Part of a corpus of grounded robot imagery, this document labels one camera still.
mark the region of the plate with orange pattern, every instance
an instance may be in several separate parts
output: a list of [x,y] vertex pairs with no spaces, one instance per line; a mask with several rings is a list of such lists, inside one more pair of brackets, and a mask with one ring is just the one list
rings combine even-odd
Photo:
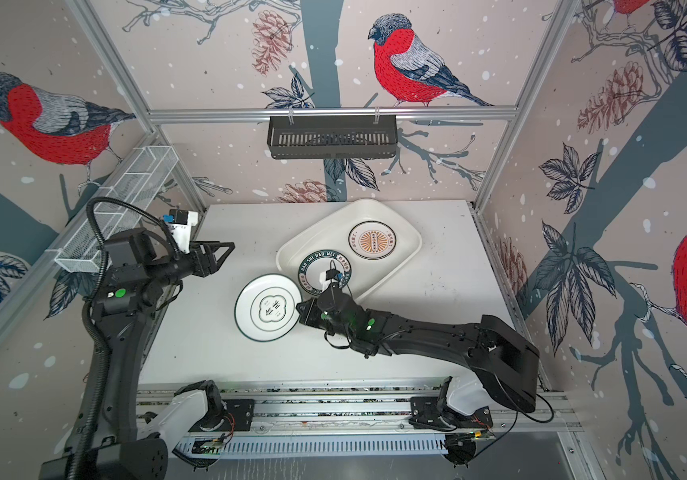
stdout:
[[349,232],[349,246],[363,258],[379,260],[394,252],[396,234],[381,222],[363,222]]

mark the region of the black cable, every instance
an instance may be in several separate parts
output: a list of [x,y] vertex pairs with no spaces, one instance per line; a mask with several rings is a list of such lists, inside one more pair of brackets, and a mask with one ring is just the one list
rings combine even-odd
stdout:
[[90,229],[92,230],[93,235],[96,237],[96,243],[98,244],[98,248],[101,251],[101,263],[99,265],[99,274],[96,278],[96,284],[93,286],[93,290],[90,293],[90,295],[85,298],[85,305],[82,307],[82,324],[85,327],[85,330],[88,332],[90,338],[93,340],[94,345],[96,346],[96,357],[98,360],[98,367],[96,369],[95,388],[93,389],[90,398],[88,411],[85,414],[85,425],[83,426],[82,434],[80,435],[80,440],[78,441],[77,448],[74,451],[74,457],[72,457],[72,460],[67,471],[67,480],[77,480],[78,475],[82,470],[82,464],[85,459],[85,454],[92,444],[93,433],[96,430],[96,423],[98,421],[99,411],[101,409],[101,404],[103,402],[104,390],[106,389],[106,379],[108,376],[109,369],[109,355],[111,353],[106,338],[104,338],[100,330],[98,330],[96,325],[91,320],[91,308],[93,298],[96,296],[96,293],[98,293],[99,288],[101,287],[101,284],[103,283],[103,280],[106,277],[106,268],[108,266],[108,252],[105,250],[104,247],[106,239],[104,238],[103,233],[99,228],[98,221],[96,221],[95,212],[96,205],[101,203],[123,206],[128,210],[137,213],[140,216],[146,217],[155,225],[159,226],[159,228],[165,234],[168,243],[173,248],[173,257],[178,259],[181,255],[181,251],[178,249],[178,244],[176,244],[176,240],[173,238],[172,233],[170,232],[166,223],[163,220],[160,220],[157,217],[149,214],[148,212],[141,210],[135,205],[128,204],[127,202],[123,202],[122,200],[117,200],[116,198],[93,197],[90,200],[88,200],[88,203],[85,206],[85,213],[88,217],[88,224],[90,225]]
[[505,432],[503,432],[502,435],[501,435],[500,437],[495,437],[495,440],[493,440],[491,443],[487,444],[482,450],[480,450],[479,452],[477,452],[477,453],[474,455],[474,457],[472,458],[472,460],[473,460],[474,458],[477,458],[477,457],[481,456],[485,450],[487,450],[488,448],[494,446],[501,438],[505,437],[507,433],[511,432],[511,429],[514,428],[514,425],[517,424],[517,418],[519,418],[519,411],[515,410],[515,412],[516,412],[516,414],[514,415],[514,422],[511,423],[511,427],[509,427],[508,430],[506,430]]

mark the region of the white plate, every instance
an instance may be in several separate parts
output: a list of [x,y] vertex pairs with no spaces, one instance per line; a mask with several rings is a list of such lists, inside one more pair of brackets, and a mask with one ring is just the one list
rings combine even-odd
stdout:
[[363,258],[379,260],[394,251],[396,235],[381,222],[363,222],[349,232],[349,246]]
[[[352,229],[370,221],[388,225],[398,239],[391,254],[378,260],[355,254],[349,245]],[[422,243],[421,234],[402,216],[376,200],[365,198],[323,218],[282,245],[277,252],[277,268],[283,274],[296,276],[298,267],[309,254],[318,250],[340,252],[351,264],[348,286],[354,300],[360,302],[413,258]]]
[[268,274],[248,283],[234,304],[237,328],[251,340],[269,342],[295,326],[300,290],[285,275]]

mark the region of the wallpaper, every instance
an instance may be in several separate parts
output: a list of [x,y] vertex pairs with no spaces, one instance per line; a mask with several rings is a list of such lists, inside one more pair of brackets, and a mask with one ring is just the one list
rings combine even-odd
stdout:
[[63,2],[0,8],[1,303],[142,130]]
[[575,14],[484,218],[609,478],[687,478],[687,0]]
[[172,124],[163,131],[206,203],[473,200],[505,122],[398,120],[382,160],[275,160],[263,124]]
[[[435,98],[432,105],[511,105],[555,4],[94,2],[154,109],[262,108],[271,103],[263,92],[289,89],[296,73],[311,86],[308,97],[318,108]],[[404,53],[394,65],[387,58]],[[295,108],[307,108],[303,103]]]

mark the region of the wire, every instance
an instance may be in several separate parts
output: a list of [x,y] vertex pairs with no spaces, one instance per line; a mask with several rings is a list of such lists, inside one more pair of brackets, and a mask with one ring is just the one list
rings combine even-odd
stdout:
[[507,433],[511,432],[511,429],[514,428],[514,425],[517,424],[517,418],[519,418],[519,411],[515,410],[515,412],[516,412],[516,414],[514,415],[514,422],[511,423],[511,427],[509,427],[508,430],[506,430],[505,432],[503,432],[502,435],[501,435],[500,437],[495,437],[495,440],[493,440],[491,443],[487,444],[482,450],[480,450],[479,452],[477,452],[477,453],[474,455],[474,457],[472,458],[472,460],[473,460],[474,458],[477,458],[477,457],[481,456],[485,450],[487,450],[488,448],[494,446],[501,438],[505,437]]

